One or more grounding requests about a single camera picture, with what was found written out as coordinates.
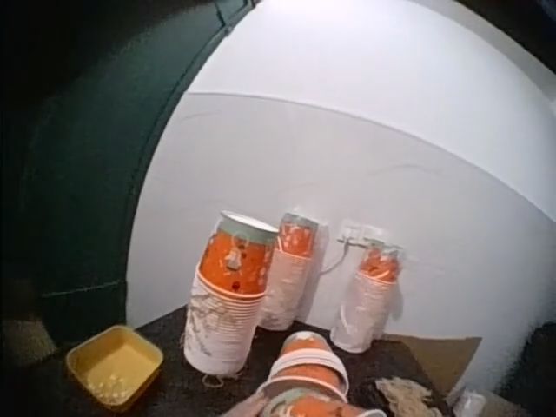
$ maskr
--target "paper cup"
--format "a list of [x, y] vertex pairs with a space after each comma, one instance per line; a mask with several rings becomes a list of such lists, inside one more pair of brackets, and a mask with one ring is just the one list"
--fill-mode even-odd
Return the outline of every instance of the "paper cup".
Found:
[[257, 388], [257, 393], [263, 392], [267, 398], [274, 398], [290, 389], [310, 389], [338, 401], [347, 402], [346, 395], [338, 388], [326, 382], [304, 376], [284, 376], [267, 380]]
[[393, 297], [394, 284], [356, 274], [340, 303], [330, 340], [350, 353], [369, 349], [373, 338], [382, 335]]
[[268, 271], [267, 294], [262, 303], [262, 328], [280, 331], [292, 325], [309, 268], [310, 259], [289, 255], [275, 248]]
[[398, 247], [372, 241], [359, 265], [360, 274], [371, 280], [385, 283], [396, 282], [400, 272], [400, 251], [401, 249]]
[[278, 229], [245, 215], [222, 211], [199, 271], [215, 288], [235, 295], [265, 292]]
[[202, 285], [199, 276], [191, 288], [185, 324], [184, 355], [205, 374], [234, 374], [245, 364], [262, 298], [245, 303], [223, 299]]
[[196, 276], [198, 278], [198, 281], [200, 282], [200, 285], [205, 287], [212, 294], [218, 295], [226, 301], [237, 301], [240, 303], [258, 302], [266, 294], [264, 292], [256, 294], [240, 294], [219, 288], [214, 283], [210, 282], [204, 276], [202, 276], [200, 265], [197, 265]]
[[288, 404], [279, 406], [271, 414], [271, 417], [282, 417], [286, 411], [288, 411], [289, 415], [302, 415], [304, 417], [322, 417], [325, 415], [360, 417], [367, 412], [367, 410], [352, 406], [351, 404], [314, 394], [305, 394]]
[[278, 232], [278, 247], [287, 254], [310, 258], [319, 223], [287, 213]]
[[326, 339], [314, 332], [296, 332], [291, 334], [282, 345], [280, 355], [288, 354], [299, 349], [320, 349], [331, 352]]
[[292, 367], [286, 367], [282, 371], [278, 372], [276, 375], [272, 376], [270, 379], [281, 378], [284, 376], [303, 376], [312, 378], [314, 380], [322, 381], [328, 385], [331, 385], [332, 387], [335, 387], [339, 391], [343, 392], [341, 377], [330, 367], [324, 367], [322, 365], [315, 364], [295, 365]]
[[[289, 371], [291, 367], [298, 367], [303, 365], [316, 365], [324, 367], [325, 369], [327, 369], [327, 374], [322, 377], [318, 377], [310, 370], [305, 375], [303, 375], [303, 373], [299, 372], [298, 370], [294, 372]], [[304, 349], [294, 351], [290, 354], [285, 354], [278, 358], [278, 360], [273, 364], [270, 369], [268, 378], [272, 379], [277, 376], [284, 376], [288, 374], [298, 374], [301, 376], [321, 379], [330, 383], [330, 385], [338, 387], [344, 394], [347, 394], [349, 390], [349, 378], [346, 368], [344, 367], [340, 358], [328, 351], [320, 349]]]

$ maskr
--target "white wall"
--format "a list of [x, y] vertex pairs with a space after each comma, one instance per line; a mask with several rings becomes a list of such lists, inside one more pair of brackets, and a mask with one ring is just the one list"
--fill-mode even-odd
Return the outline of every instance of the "white wall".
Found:
[[[172, 115], [136, 214], [130, 324], [188, 301], [222, 209], [273, 223], [298, 209], [332, 236], [351, 218], [409, 253], [387, 331], [482, 336], [465, 379], [491, 388], [553, 301], [548, 101], [476, 35], [418, 5], [321, 1], [308, 13], [306, 2], [265, 0]], [[330, 242], [324, 265], [340, 251]], [[330, 327], [360, 257], [314, 283], [302, 319]]]
[[487, 20], [455, 0], [411, 0], [460, 24], [512, 61], [548, 98], [556, 99], [556, 76], [535, 56]]
[[191, 92], [264, 96], [404, 130], [479, 166], [556, 220], [556, 120], [472, 31], [405, 0], [265, 0]]

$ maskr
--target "hand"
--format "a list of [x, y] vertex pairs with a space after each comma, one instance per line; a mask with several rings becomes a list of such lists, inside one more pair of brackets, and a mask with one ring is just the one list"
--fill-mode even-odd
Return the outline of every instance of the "hand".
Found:
[[220, 417], [257, 417], [267, 404], [263, 393], [253, 394]]

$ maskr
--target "yellow plastic container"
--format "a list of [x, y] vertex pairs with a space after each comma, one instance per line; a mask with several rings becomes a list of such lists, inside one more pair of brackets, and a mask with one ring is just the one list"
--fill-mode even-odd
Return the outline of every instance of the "yellow plastic container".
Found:
[[111, 411], [128, 410], [160, 371], [161, 350], [126, 326], [114, 326], [66, 355], [81, 385]]

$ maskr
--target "countertop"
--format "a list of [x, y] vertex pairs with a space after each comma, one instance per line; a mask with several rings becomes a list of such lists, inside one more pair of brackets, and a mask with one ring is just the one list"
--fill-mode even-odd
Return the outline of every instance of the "countertop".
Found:
[[[203, 374], [183, 359], [180, 337], [185, 323], [185, 308], [165, 315], [161, 319], [138, 329], [164, 353], [160, 375], [148, 391], [124, 415], [149, 417], [213, 417], [230, 409], [235, 403], [251, 395], [265, 380], [281, 344], [287, 335], [299, 330], [313, 330], [328, 338], [328, 331], [299, 322], [286, 332], [257, 329], [251, 354], [238, 380], [225, 380], [221, 388], [203, 386]], [[369, 380], [400, 376], [433, 388], [431, 381], [411, 355], [409, 349], [397, 341], [375, 341], [364, 354], [348, 354], [334, 347], [335, 353], [346, 366], [350, 377], [348, 398], [355, 405], [369, 405], [369, 398], [361, 387]], [[71, 379], [64, 364], [67, 351], [61, 351], [36, 364], [30, 370], [32, 396], [41, 415], [90, 416], [114, 415], [79, 387]], [[384, 407], [383, 398], [370, 401], [375, 407]], [[446, 404], [434, 392], [431, 405], [449, 415]]]

